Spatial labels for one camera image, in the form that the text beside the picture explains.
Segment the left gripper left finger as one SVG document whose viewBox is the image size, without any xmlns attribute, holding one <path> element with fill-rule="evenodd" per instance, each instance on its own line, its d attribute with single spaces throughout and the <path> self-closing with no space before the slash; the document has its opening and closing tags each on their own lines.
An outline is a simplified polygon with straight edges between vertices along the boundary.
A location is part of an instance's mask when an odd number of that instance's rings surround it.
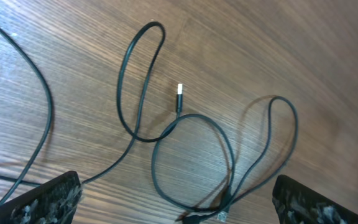
<svg viewBox="0 0 358 224">
<path fill-rule="evenodd" d="M 0 223 L 71 224 L 83 193 L 71 170 L 0 205 Z"/>
</svg>

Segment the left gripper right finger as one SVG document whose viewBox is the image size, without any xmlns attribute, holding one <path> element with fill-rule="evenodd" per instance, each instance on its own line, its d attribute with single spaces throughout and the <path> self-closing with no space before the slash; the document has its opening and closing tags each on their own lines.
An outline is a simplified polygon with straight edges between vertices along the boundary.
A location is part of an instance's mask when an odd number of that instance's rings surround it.
<svg viewBox="0 0 358 224">
<path fill-rule="evenodd" d="M 279 175 L 272 202 L 280 224 L 358 224 L 358 214 L 287 175 Z"/>
</svg>

